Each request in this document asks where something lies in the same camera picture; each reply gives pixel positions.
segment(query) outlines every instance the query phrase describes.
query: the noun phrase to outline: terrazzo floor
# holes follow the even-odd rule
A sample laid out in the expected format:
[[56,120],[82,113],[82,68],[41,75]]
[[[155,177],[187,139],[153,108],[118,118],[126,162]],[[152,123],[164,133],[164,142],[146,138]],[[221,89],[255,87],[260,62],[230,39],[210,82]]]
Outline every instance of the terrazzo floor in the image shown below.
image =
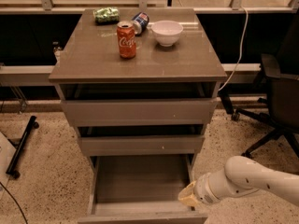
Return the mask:
[[[4,104],[0,131],[9,138],[20,137],[31,115],[37,116],[39,128],[32,131],[21,155],[20,178],[9,180],[7,188],[18,200],[28,223],[77,223],[86,215],[93,174],[58,104],[29,105],[22,114]],[[216,109],[194,165],[195,177],[219,170],[228,158],[240,154],[270,129],[244,116],[239,122],[231,121],[223,109]],[[299,174],[299,159],[284,138],[261,147],[254,153],[254,160],[273,169]],[[197,211],[208,213],[207,224],[299,223],[299,207],[271,193],[225,199],[213,206],[201,205]],[[6,193],[0,200],[0,223],[24,223]]]

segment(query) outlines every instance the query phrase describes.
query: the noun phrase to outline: tipped over can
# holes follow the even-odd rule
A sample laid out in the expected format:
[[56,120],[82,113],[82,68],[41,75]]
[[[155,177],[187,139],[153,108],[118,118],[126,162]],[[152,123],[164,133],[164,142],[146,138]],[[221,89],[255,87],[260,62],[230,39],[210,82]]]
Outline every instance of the tipped over can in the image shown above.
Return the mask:
[[117,35],[119,41],[120,56],[133,58],[136,55],[135,29],[130,21],[118,23]]
[[144,30],[146,30],[150,22],[150,17],[147,13],[139,12],[132,18],[132,23],[135,29],[135,34],[140,35]]

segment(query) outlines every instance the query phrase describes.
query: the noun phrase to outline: blue can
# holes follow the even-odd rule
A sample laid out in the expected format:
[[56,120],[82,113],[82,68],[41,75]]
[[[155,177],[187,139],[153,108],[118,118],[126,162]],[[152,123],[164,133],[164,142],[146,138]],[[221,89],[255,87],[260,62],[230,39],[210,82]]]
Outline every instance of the blue can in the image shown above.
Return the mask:
[[140,35],[144,30],[146,30],[148,24],[150,22],[150,18],[148,14],[144,12],[139,12],[132,18],[132,23],[134,25],[135,34]]

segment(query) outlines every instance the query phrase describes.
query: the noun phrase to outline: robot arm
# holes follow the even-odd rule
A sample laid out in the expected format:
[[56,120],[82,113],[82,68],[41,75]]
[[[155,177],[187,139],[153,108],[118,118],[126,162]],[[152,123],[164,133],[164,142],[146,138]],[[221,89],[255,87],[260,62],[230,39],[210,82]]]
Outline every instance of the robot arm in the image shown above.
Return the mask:
[[194,203],[218,203],[227,197],[255,195],[263,189],[299,206],[298,175],[274,171],[241,156],[230,158],[223,169],[202,175],[186,189],[179,194],[179,199],[191,194]]

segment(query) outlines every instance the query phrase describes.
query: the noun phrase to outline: caster wheel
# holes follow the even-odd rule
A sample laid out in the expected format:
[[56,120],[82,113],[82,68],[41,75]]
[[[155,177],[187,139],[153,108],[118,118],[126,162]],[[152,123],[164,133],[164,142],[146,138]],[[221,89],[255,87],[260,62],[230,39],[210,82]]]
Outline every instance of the caster wheel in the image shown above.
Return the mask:
[[20,177],[20,173],[17,170],[15,170],[12,172],[11,176],[13,179],[18,179]]
[[38,127],[39,127],[39,124],[38,124],[37,122],[35,122],[35,123],[34,123],[34,128],[35,128],[35,129],[38,129]]
[[240,119],[240,114],[234,112],[233,115],[232,115],[232,120],[233,121],[238,121],[239,119]]

